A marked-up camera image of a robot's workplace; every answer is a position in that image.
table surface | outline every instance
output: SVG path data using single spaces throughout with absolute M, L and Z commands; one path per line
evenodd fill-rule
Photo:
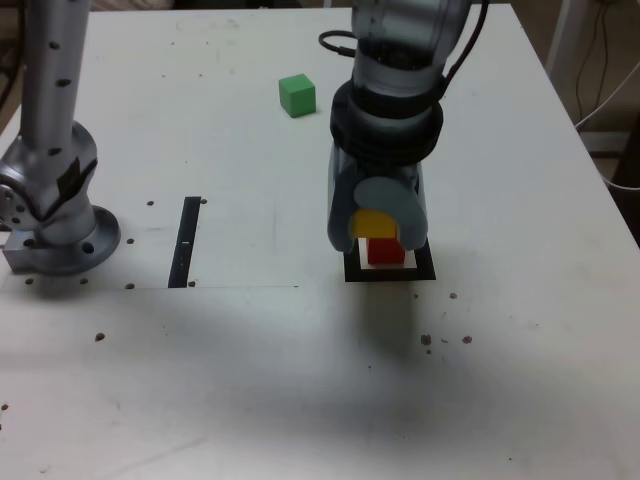
M 640 477 L 640 255 L 511 7 L 423 162 L 437 281 L 344 283 L 352 61 L 316 39 L 349 15 L 92 15 L 76 118 L 123 242 L 86 285 L 0 264 L 0 478 Z M 277 80 L 301 72 L 318 113 L 293 120 Z M 197 286 L 168 290 L 189 195 Z

